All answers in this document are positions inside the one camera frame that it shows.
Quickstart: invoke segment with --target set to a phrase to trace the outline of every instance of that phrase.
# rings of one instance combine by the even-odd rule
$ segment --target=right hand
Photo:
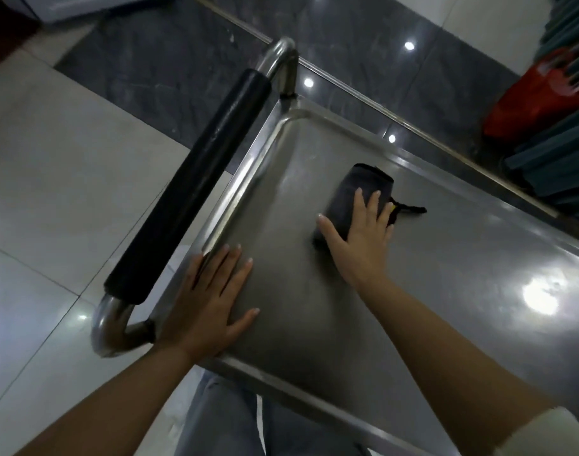
[[[387,223],[395,205],[387,203],[377,217],[379,197],[380,192],[374,192],[366,206],[362,190],[355,191],[353,218],[346,241],[328,218],[323,214],[317,217],[317,226],[340,275],[358,292],[386,278],[387,245],[393,233],[393,226],[387,227]]]

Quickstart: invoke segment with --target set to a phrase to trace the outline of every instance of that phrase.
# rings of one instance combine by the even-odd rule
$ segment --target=jeans
[[[256,396],[212,373],[203,375],[188,410],[175,456],[264,456]],[[267,456],[369,456],[345,436],[263,399]]]

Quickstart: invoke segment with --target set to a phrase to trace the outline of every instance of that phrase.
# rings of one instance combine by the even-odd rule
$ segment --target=black foam grip
[[[243,72],[104,283],[108,294],[145,301],[269,95],[266,76]]]

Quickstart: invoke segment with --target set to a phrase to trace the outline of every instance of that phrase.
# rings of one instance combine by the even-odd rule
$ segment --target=left hand
[[[189,364],[217,355],[233,344],[254,322],[259,309],[248,310],[238,321],[228,325],[228,316],[252,269],[247,262],[232,277],[241,248],[228,245],[212,257],[197,278],[203,255],[196,255],[188,267],[175,306],[165,321],[155,348],[179,348]]]

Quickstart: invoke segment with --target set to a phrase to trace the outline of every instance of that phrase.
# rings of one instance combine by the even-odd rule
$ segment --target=red bag
[[[563,67],[555,68],[554,59]],[[513,147],[577,111],[579,86],[566,75],[573,59],[568,48],[560,48],[529,68],[484,120],[484,136]]]

